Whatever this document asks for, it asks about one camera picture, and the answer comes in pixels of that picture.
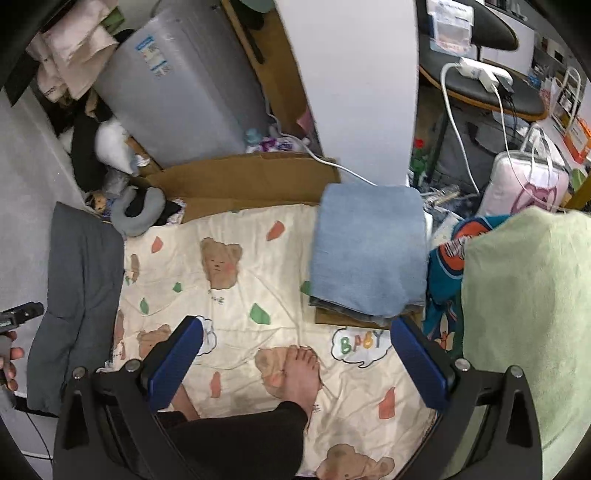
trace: white wall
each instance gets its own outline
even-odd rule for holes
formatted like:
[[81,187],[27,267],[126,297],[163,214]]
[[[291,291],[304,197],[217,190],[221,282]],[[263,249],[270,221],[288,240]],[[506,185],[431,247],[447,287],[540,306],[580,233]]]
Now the white wall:
[[324,154],[375,183],[403,184],[417,104],[414,0],[275,3]]

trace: cream blanket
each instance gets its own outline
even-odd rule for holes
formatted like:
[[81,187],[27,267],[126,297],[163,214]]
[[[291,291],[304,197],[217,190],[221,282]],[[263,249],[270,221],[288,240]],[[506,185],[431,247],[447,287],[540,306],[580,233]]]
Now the cream blanket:
[[299,474],[391,479],[434,413],[389,332],[314,323],[306,291],[315,220],[314,207],[276,206],[128,239],[113,363],[143,358],[186,315],[201,316],[204,344],[183,385],[201,417],[225,417],[275,408],[287,346],[309,346],[323,387]]

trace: blue pad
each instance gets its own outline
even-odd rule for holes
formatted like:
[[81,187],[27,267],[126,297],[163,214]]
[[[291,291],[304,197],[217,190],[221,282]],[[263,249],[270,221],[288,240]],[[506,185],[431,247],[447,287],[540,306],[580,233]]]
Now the blue pad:
[[437,411],[445,410],[448,403],[447,381],[402,319],[392,320],[390,338],[425,405]]
[[187,316],[168,340],[159,343],[150,352],[145,363],[155,361],[159,364],[148,377],[146,385],[148,404],[153,413],[170,405],[202,343],[201,321]]

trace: sticker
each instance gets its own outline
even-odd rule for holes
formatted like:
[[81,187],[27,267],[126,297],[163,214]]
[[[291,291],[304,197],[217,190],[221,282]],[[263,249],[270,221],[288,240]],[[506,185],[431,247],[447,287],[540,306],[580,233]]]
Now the sticker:
[[162,55],[162,52],[160,52],[154,37],[149,36],[135,49],[144,56],[144,60],[148,64],[150,71],[157,77],[162,77],[170,72],[170,65],[164,58],[164,55]]

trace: gray neck pillow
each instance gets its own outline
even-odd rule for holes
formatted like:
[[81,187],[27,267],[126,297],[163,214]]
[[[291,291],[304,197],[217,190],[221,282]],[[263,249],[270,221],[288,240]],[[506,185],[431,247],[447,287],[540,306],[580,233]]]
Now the gray neck pillow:
[[144,209],[136,217],[125,214],[127,207],[136,195],[135,187],[127,187],[121,197],[111,206],[111,222],[115,229],[123,236],[140,236],[162,215],[166,198],[160,189],[150,187],[146,192]]

